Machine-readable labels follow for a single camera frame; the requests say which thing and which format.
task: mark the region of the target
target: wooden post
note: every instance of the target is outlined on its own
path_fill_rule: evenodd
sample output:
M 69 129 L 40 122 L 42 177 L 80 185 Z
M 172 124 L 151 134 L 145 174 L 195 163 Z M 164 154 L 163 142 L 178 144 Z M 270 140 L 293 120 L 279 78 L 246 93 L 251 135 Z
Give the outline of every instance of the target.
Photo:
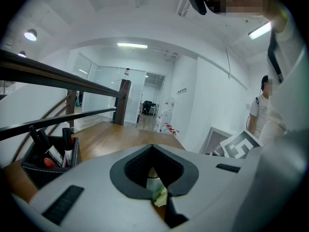
M 66 114 L 74 114 L 76 90 L 68 90 L 68 95 L 70 97 L 67 99 L 68 107 L 66 109 Z M 73 128 L 74 120 L 70 120 L 69 124 L 70 124 L 70 128 Z
M 121 94 L 124 94 L 125 97 L 123 97 L 122 99 L 120 98 L 116 99 L 116 102 L 115 102 L 115 107 L 117 109 L 114 112 L 113 119 L 114 119 L 114 123 L 117 125 L 121 125 L 121 126 L 124 125 L 125 114 L 126 114 L 126 104 L 129 98 L 130 88 L 131 88 L 131 81 L 129 80 L 121 81 L 119 92 Z

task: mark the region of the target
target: black hair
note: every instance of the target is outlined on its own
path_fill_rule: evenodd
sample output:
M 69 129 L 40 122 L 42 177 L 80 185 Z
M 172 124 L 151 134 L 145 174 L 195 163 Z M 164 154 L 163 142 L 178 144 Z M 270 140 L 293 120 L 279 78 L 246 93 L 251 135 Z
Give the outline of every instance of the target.
M 268 83 L 268 75 L 263 76 L 262 82 L 261 82 L 261 89 L 264 90 L 264 84 Z

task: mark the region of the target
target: red object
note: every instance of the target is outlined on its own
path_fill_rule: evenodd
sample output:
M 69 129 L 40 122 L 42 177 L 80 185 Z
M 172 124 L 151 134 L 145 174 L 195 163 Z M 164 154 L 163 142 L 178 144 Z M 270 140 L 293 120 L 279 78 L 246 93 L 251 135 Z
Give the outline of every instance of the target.
M 49 158 L 44 158 L 44 163 L 48 168 L 55 168 L 56 165 Z

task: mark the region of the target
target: ceiling light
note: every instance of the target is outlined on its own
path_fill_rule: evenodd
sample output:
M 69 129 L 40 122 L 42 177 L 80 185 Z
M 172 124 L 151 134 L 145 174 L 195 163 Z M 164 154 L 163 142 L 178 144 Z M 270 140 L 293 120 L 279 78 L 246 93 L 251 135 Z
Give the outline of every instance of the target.
M 81 69 L 78 69 L 79 71 L 81 71 L 81 72 L 84 72 L 83 70 L 81 70 Z M 84 73 L 86 73 L 86 74 L 88 74 L 87 72 L 84 72 Z
M 130 44 L 130 43 L 117 43 L 118 46 L 134 47 L 134 48 L 148 48 L 144 44 Z
M 252 40 L 255 40 L 256 38 L 262 36 L 263 34 L 271 31 L 271 23 L 267 22 L 266 24 L 263 24 L 262 26 L 258 27 L 254 31 L 249 33 L 249 36 Z
M 27 32 L 25 32 L 24 36 L 30 41 L 36 41 L 38 34 L 36 30 L 29 29 Z
M 24 58 L 26 57 L 25 51 L 21 51 L 20 53 L 18 53 L 18 55 L 21 56 L 21 57 L 24 57 Z

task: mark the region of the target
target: pen holder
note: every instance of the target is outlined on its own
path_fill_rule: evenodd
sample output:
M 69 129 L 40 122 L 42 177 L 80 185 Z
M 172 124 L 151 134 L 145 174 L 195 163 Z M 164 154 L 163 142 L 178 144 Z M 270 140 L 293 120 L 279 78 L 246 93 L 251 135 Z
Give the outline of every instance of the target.
M 64 144 L 62 137 L 55 137 L 55 136 L 48 136 L 48 139 L 56 148 L 56 150 L 64 156 Z M 71 168 L 75 167 L 77 164 L 82 162 L 81 151 L 79 148 L 79 138 L 73 137 L 74 139 L 74 146 L 72 151 L 72 160 L 71 166 L 66 168 L 56 167 L 56 168 L 47 168 L 47 167 L 38 167 L 32 162 L 32 156 L 35 152 L 40 151 L 38 149 L 38 145 L 34 144 L 33 147 L 27 151 L 21 166 L 25 170 L 26 174 L 33 182 L 33 184 L 38 188 L 41 189 L 43 186 L 51 182 L 52 180 L 56 179 L 66 171 L 70 170 Z

